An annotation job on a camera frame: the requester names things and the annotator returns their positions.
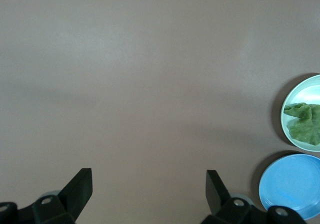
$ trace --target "green lettuce leaf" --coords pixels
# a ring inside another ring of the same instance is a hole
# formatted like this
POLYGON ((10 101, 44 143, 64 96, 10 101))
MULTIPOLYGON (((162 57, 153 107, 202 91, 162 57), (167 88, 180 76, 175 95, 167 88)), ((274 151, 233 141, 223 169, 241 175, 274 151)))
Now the green lettuce leaf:
POLYGON ((311 145, 320 144, 320 105, 298 103, 285 106, 284 113, 299 118, 288 125, 290 136, 311 145))

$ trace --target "blue plate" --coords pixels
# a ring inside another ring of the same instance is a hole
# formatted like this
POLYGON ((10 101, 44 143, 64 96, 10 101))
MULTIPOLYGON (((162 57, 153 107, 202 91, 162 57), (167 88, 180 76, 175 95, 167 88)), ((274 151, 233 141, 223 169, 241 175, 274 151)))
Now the blue plate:
POLYGON ((302 216, 320 213, 320 159, 294 154, 272 163, 263 173, 259 185, 260 200, 268 209, 287 206, 302 216))

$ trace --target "screw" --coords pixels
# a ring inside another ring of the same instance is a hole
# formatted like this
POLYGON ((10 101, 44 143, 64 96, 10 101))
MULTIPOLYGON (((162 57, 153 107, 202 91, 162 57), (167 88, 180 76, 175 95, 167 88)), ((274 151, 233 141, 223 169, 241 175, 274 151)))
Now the screw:
POLYGON ((8 205, 0 206, 0 212, 5 211, 7 209, 8 209, 8 205))
POLYGON ((236 206, 244 206, 245 205, 244 202, 240 199, 235 199, 233 202, 236 206))
POLYGON ((46 198, 46 199, 43 199, 42 202, 41 202, 41 204, 42 204, 42 205, 48 204, 48 203, 51 202, 51 200, 52 200, 52 197, 48 197, 48 198, 46 198))
POLYGON ((281 215, 281 216, 287 216, 288 215, 288 212, 285 209, 280 208, 280 207, 278 207, 275 211, 276 211, 276 213, 278 215, 281 215))

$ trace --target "bowl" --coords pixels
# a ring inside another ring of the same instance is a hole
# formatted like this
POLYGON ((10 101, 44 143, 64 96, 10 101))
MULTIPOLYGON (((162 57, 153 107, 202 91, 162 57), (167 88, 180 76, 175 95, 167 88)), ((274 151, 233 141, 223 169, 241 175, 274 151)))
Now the bowl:
POLYGON ((273 162, 259 183, 262 205, 295 210, 303 219, 320 214, 320 159, 307 154, 293 154, 273 162))
POLYGON ((291 137, 288 125, 298 118, 284 114, 284 109, 286 105, 293 105, 297 103, 307 103, 307 104, 319 104, 320 105, 320 75, 310 77, 297 86, 295 86, 291 92, 288 94, 284 100, 283 106, 281 108, 281 125, 282 129, 288 138, 288 140, 295 146, 308 151, 320 151, 319 145, 311 145, 306 142, 295 140, 291 137))

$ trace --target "tabletop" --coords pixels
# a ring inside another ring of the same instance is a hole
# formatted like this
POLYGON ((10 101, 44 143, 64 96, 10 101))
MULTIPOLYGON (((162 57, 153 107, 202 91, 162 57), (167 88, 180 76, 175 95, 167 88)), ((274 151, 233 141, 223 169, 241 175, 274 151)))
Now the tabletop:
POLYGON ((214 169, 263 209, 261 174, 301 151, 280 108, 319 47, 320 0, 0 0, 1 201, 90 167, 78 224, 200 223, 214 169))

